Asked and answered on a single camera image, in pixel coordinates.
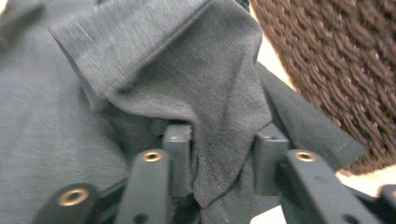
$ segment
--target brown knitted material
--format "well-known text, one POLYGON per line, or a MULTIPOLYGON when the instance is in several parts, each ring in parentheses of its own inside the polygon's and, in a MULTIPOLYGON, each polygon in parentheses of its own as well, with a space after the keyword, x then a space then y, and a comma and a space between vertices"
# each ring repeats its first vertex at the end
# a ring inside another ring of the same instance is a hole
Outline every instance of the brown knitted material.
POLYGON ((251 0, 298 92, 370 152, 363 174, 396 162, 396 1, 251 0))

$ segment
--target cloth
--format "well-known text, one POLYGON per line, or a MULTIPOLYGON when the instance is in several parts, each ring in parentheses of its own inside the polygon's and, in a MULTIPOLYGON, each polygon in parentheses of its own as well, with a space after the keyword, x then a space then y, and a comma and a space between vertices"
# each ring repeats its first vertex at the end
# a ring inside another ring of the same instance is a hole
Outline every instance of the cloth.
MULTIPOLYGON (((306 102, 267 104, 264 94, 272 102, 285 89, 254 65, 261 30, 242 7, 225 0, 44 3, 0 49, 0 223, 31 223, 67 185, 101 190, 127 177, 136 153, 161 146, 169 119, 193 125, 200 211, 187 199, 183 211, 191 216, 178 223, 197 221, 196 213, 203 223, 247 223, 263 211, 267 199, 253 194, 254 135, 272 109, 286 133, 305 138, 282 120, 299 124, 299 117, 277 108, 303 113, 306 102)), ((329 162, 337 167, 362 152, 329 162)))

